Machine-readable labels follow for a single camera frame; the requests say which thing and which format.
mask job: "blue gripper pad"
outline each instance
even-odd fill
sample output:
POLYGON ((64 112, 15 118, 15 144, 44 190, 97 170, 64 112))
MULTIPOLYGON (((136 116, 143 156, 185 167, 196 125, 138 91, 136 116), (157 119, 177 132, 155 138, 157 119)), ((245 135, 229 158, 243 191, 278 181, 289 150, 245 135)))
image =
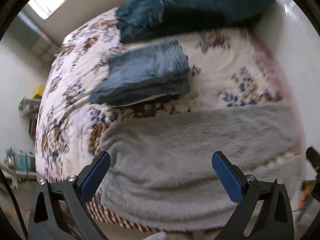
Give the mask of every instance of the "blue gripper pad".
POLYGON ((216 172, 231 201, 240 204, 243 200, 242 186, 217 152, 212 155, 212 168, 216 172))
POLYGON ((110 168, 111 158, 109 153, 104 152, 100 160, 95 164, 89 175, 82 183, 79 200, 81 203, 87 203, 92 200, 100 183, 110 168))

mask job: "metal screw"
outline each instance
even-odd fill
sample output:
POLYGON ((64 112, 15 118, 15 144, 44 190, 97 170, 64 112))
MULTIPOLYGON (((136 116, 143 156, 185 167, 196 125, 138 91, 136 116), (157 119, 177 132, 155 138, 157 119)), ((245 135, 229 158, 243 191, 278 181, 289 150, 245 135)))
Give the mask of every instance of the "metal screw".
POLYGON ((75 181, 76 178, 77 178, 76 175, 70 175, 70 176, 68 177, 68 180, 69 180, 69 181, 75 181))
POLYGON ((277 183, 280 184, 280 185, 284 184, 282 179, 277 179, 277 183))
POLYGON ((40 184, 40 185, 43 185, 43 184, 46 183, 46 182, 47 182, 46 179, 41 179, 41 180, 39 181, 39 184, 40 184))
POLYGON ((248 181, 254 181, 255 180, 255 177, 253 175, 250 175, 250 174, 247 175, 246 178, 247 178, 248 181))

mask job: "thin wire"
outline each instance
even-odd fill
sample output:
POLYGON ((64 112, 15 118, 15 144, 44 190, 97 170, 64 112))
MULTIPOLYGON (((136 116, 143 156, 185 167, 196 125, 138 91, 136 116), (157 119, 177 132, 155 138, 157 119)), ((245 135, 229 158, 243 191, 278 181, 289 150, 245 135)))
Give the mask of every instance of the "thin wire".
POLYGON ((17 216, 18 216, 18 219, 19 219, 19 223, 20 223, 21 229, 23 231, 24 237, 26 238, 26 240, 28 240, 28 231, 27 231, 26 225, 24 224, 23 217, 21 215, 21 211, 20 211, 18 202, 17 202, 17 200, 16 200, 16 198, 14 196, 14 193, 12 192, 12 189, 10 188, 10 185, 7 182, 7 179, 5 178, 5 175, 3 174, 1 169, 0 169, 0 178, 1 178, 3 184, 5 185, 7 191, 9 193, 9 195, 10 195, 10 198, 12 200, 14 209, 16 210, 16 213, 17 213, 17 216))

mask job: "mattress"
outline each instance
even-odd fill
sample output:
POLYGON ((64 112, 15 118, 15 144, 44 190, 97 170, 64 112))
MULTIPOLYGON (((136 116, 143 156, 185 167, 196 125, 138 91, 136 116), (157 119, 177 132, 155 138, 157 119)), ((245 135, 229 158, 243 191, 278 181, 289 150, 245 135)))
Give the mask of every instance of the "mattress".
MULTIPOLYGON (((132 106, 90 104, 94 87, 108 76, 107 58, 130 49, 161 42, 122 45, 115 12, 109 10, 69 34, 46 83, 36 130, 37 178, 63 181, 78 174, 100 152, 100 136, 112 124, 128 118, 159 114, 210 111, 268 102, 292 103, 292 96, 280 68, 244 29, 221 29, 175 36, 190 65, 191 92, 167 96, 132 106)), ((283 162, 301 153, 300 145, 277 160, 283 162)), ((291 166, 298 178, 300 167, 291 166)), ((161 231, 132 223, 100 204, 101 189, 86 204, 92 217, 140 231, 161 231)))

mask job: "flower pattern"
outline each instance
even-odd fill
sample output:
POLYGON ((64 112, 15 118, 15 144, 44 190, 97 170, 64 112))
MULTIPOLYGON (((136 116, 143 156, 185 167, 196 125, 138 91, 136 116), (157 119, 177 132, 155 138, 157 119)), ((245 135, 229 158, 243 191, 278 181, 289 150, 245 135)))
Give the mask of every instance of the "flower pattern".
POLYGON ((102 133, 128 118, 286 100, 280 81, 264 65, 266 54, 253 48, 247 31, 222 29, 177 37, 189 56, 189 94, 125 107, 90 104, 91 91, 108 77, 108 57, 134 48, 118 42, 115 12, 116 8, 102 13, 74 30, 56 53, 37 120, 39 174, 57 180, 77 174, 100 152, 102 133))

